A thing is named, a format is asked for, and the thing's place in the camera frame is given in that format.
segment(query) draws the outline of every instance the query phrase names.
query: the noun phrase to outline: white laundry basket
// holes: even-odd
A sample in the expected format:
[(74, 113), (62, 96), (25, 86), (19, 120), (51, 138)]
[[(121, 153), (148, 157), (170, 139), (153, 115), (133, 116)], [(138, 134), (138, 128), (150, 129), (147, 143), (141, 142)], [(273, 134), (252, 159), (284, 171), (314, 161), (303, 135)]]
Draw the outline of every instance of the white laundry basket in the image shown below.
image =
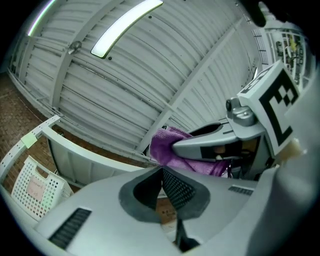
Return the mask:
[[(40, 164), (31, 156), (28, 156), (13, 186), (11, 197), (27, 214), (39, 221), (48, 211), (60, 202), (68, 199), (74, 193), (69, 184), (53, 172), (44, 170), (48, 172), (48, 176), (47, 178), (42, 177), (37, 171), (37, 166), (40, 166)], [(27, 187), (32, 176), (45, 185), (40, 201), (27, 192)]]

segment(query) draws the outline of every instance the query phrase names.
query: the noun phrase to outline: purple towel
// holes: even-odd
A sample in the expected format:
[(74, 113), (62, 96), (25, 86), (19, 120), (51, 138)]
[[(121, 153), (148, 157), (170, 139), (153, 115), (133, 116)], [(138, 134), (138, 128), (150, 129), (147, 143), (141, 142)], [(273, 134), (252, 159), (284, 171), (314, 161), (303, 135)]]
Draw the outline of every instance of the purple towel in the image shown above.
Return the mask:
[(151, 140), (150, 154), (162, 166), (177, 167), (218, 177), (226, 173), (230, 166), (229, 161), (203, 162), (181, 158), (175, 155), (172, 150), (172, 144), (190, 137), (192, 137), (192, 135), (189, 133), (174, 127), (158, 129)]

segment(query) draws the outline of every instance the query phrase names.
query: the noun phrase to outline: fluorescent light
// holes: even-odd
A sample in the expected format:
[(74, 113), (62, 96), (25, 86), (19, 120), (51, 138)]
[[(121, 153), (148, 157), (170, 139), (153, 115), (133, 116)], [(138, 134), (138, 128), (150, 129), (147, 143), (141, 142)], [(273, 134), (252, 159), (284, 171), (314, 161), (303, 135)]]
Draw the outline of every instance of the fluorescent light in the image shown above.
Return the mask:
[(98, 42), (92, 48), (91, 53), (104, 59), (119, 38), (139, 19), (152, 10), (161, 6), (164, 2), (161, 0), (145, 0), (131, 10), (122, 15), (113, 23), (106, 32), (100, 37)]
[(39, 24), (39, 21), (41, 20), (41, 18), (46, 14), (46, 12), (49, 10), (49, 8), (53, 5), (53, 3), (55, 2), (56, 0), (51, 0), (44, 8), (43, 10), (41, 11), (41, 13), (38, 15), (38, 17), (36, 18), (36, 20), (34, 21), (34, 23), (32, 24), (29, 32), (28, 32), (28, 36), (32, 36), (35, 28), (37, 27), (37, 25)]
[(255, 78), (257, 77), (257, 74), (258, 74), (258, 68), (256, 68), (255, 71), (254, 71), (253, 79), (255, 79)]

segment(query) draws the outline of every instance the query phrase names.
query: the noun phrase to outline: black vent grille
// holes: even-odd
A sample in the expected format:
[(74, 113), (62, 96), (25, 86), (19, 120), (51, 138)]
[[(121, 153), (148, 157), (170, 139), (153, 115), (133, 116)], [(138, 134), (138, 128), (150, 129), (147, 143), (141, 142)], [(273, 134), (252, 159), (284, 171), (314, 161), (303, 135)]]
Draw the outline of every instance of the black vent grille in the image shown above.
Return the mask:
[(90, 214), (90, 210), (78, 208), (50, 237), (49, 241), (66, 249)]
[(162, 187), (176, 210), (185, 206), (196, 193), (192, 186), (175, 177), (165, 169), (163, 169)]
[(246, 189), (246, 188), (239, 187), (239, 186), (231, 186), (231, 187), (229, 187), (228, 190), (236, 192), (236, 193), (248, 195), (248, 196), (251, 196), (252, 193), (254, 192), (252, 189)]

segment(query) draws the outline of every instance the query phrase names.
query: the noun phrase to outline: white plastic panel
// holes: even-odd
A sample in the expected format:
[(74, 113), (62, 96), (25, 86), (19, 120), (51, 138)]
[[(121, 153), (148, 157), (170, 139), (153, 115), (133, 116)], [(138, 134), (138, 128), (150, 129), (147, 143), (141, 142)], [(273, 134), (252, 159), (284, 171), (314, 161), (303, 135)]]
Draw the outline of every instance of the white plastic panel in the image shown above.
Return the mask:
[(44, 129), (59, 175), (83, 186), (95, 181), (142, 169), (86, 150), (50, 128)]

